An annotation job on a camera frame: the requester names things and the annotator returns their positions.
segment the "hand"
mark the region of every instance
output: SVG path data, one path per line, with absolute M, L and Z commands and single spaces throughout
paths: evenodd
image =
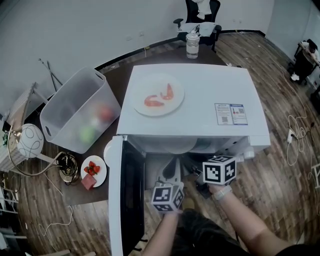
M 225 185 L 215 185 L 215 184 L 208 184 L 209 187 L 209 191 L 211 192 L 211 194 L 214 194 L 220 190 L 222 190 Z

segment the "dark table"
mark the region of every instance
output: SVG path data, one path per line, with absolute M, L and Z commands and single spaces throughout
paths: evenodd
M 122 65 L 116 69 L 105 73 L 106 80 L 110 85 L 116 99 L 122 107 L 131 72 L 134 66 L 147 65 L 147 64 L 166 64 L 166 63 L 193 63 L 193 64 L 211 64 L 226 66 L 221 58 L 219 58 L 210 47 L 205 45 L 199 46 L 199 54 L 196 59 L 189 59 L 186 55 L 186 48 L 182 47 L 179 49 L 166 51 L 152 55 L 147 58 L 143 58 L 125 65 Z M 96 155 L 104 158 L 104 149 L 107 143 L 117 133 L 119 119 L 117 119 L 100 137 L 99 139 L 89 148 L 84 154 L 73 153 L 76 157 L 79 168 L 82 162 L 89 156 Z M 109 168 L 108 174 L 104 183 L 91 190 L 86 190 L 81 184 L 81 177 L 71 185 L 67 186 L 61 181 L 61 188 L 63 193 L 63 201 L 66 205 L 81 205 L 93 202 L 99 202 L 108 200 L 109 198 Z

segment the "plastic storage bin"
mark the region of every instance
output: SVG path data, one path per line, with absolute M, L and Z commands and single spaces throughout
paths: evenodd
M 106 77 L 85 67 L 49 100 L 40 114 L 40 122 L 48 142 L 83 154 L 120 112 Z

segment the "person's hair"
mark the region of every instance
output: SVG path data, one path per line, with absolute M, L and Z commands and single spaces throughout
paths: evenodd
M 312 48 L 312 49 L 315 49 L 315 50 L 318 48 L 317 45 L 312 41 L 309 42 L 309 47 Z

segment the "microwave door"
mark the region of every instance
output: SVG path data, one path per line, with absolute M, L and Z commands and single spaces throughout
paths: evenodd
M 145 233 L 145 158 L 114 136 L 109 167 L 109 230 L 112 255 L 127 256 Z

